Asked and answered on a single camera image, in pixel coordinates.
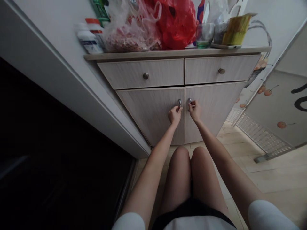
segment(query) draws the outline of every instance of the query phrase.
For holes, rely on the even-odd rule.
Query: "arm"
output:
[[[231,158],[222,143],[208,130],[200,120],[201,107],[197,101],[189,104],[190,115],[197,125],[204,143],[216,164],[216,167],[235,201],[242,217],[249,226],[248,207],[255,200],[265,200],[262,192],[241,170],[237,163]]]
[[[169,120],[171,125],[151,152],[146,165],[121,213],[121,216],[129,212],[139,214],[144,220],[146,229],[148,229],[151,213],[154,207],[154,200],[156,198],[162,168],[172,142],[174,132],[180,121],[182,108],[176,112],[177,108],[178,107],[175,106],[171,111],[169,111]]]

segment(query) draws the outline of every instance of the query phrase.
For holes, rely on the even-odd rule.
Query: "knee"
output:
[[[195,149],[194,149],[194,151],[193,151],[193,154],[192,154],[192,159],[191,159],[191,161],[193,162],[193,161],[198,161],[198,160],[200,160],[201,158],[203,159],[203,158],[210,158],[210,154],[209,154],[209,152],[208,152],[208,150],[206,150],[204,147],[196,147]]]
[[[186,155],[189,155],[189,151],[185,147],[179,146],[174,151],[172,158],[173,157],[185,157]]]

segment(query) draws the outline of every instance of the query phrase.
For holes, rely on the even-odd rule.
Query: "orange cap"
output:
[[[100,25],[99,20],[95,19],[95,18],[86,18],[85,21],[86,21],[86,23],[95,23],[95,24],[99,24]]]

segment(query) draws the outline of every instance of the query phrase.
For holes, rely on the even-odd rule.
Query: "green plastic bottle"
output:
[[[108,0],[90,0],[90,1],[92,3],[96,16],[100,22],[100,25],[104,28],[106,24],[110,23],[110,18],[104,7],[104,5],[106,6],[109,5],[109,1]]]

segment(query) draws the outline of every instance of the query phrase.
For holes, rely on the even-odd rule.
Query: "glass cup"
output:
[[[199,49],[208,48],[214,36],[214,23],[198,24],[196,28],[196,45]]]

